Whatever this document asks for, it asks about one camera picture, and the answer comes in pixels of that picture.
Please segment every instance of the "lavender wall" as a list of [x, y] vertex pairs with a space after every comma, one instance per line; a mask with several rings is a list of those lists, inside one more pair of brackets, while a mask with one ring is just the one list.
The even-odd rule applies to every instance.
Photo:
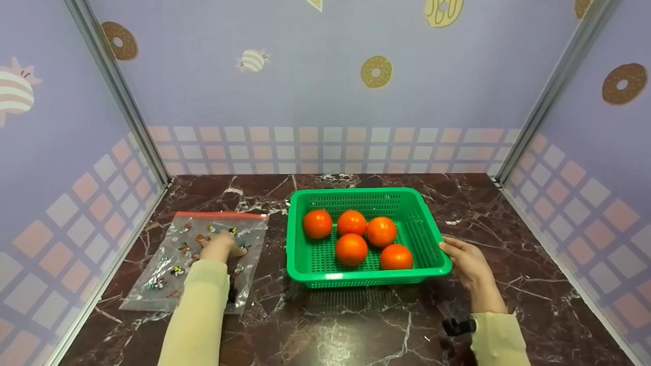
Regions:
[[648, 2], [618, 7], [507, 184], [645, 364], [651, 364], [651, 92], [613, 106], [602, 98], [602, 85], [622, 64], [651, 67], [650, 16]]
[[0, 365], [42, 365], [155, 185], [63, 2], [0, 9]]
[[[135, 37], [120, 67], [172, 174], [496, 173], [579, 23], [567, 1], [465, 1], [447, 27], [425, 0], [90, 2]], [[239, 72], [248, 49], [270, 63]]]

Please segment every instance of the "orange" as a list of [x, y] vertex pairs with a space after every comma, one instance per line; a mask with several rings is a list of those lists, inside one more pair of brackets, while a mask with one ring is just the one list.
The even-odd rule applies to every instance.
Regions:
[[310, 211], [303, 218], [303, 230], [310, 239], [323, 239], [332, 231], [332, 218], [325, 210]]
[[397, 234], [396, 224], [389, 218], [374, 218], [367, 225], [368, 242], [378, 248], [393, 244]]
[[380, 253], [380, 268], [383, 270], [409, 270], [413, 268], [411, 252], [400, 244], [391, 244]]
[[335, 255], [345, 266], [359, 266], [364, 262], [367, 254], [368, 246], [364, 238], [357, 234], [344, 234], [335, 245]]
[[337, 232], [339, 235], [354, 233], [364, 235], [366, 231], [366, 219], [358, 211], [349, 210], [341, 214], [337, 220]]

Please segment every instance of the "marble tabletop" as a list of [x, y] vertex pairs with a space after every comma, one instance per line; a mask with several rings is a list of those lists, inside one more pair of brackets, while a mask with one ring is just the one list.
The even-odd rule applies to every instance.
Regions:
[[632, 365], [484, 174], [177, 177], [61, 365], [155, 365], [171, 314], [118, 307], [175, 212], [220, 210], [270, 214], [247, 308], [224, 320], [220, 365], [476, 365], [469, 337], [449, 339], [441, 326], [469, 316], [468, 293], [452, 277], [307, 290], [287, 276], [292, 192], [382, 186], [418, 190], [443, 234], [481, 248], [517, 314], [532, 365]]

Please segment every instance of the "sleeve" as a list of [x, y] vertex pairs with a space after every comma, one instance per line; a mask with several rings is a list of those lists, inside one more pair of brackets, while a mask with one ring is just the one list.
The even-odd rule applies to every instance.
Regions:
[[158, 366], [219, 364], [221, 323], [229, 293], [226, 272], [226, 264], [212, 260], [192, 265], [167, 327]]
[[530, 366], [527, 345], [515, 315], [473, 314], [477, 331], [473, 333], [470, 349], [478, 366]]

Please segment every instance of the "basket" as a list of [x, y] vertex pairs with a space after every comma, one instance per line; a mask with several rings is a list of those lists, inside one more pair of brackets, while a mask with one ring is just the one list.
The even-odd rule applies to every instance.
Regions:
[[[294, 192], [287, 223], [287, 273], [311, 289], [420, 283], [427, 277], [447, 275], [452, 263], [437, 245], [443, 241], [421, 194], [411, 188], [346, 188]], [[330, 236], [308, 239], [303, 217], [311, 210], [326, 210], [333, 220]], [[398, 229], [395, 243], [409, 248], [410, 270], [381, 270], [380, 250], [368, 246], [364, 263], [341, 265], [335, 258], [337, 219], [347, 210], [360, 211], [367, 220], [392, 219]]]

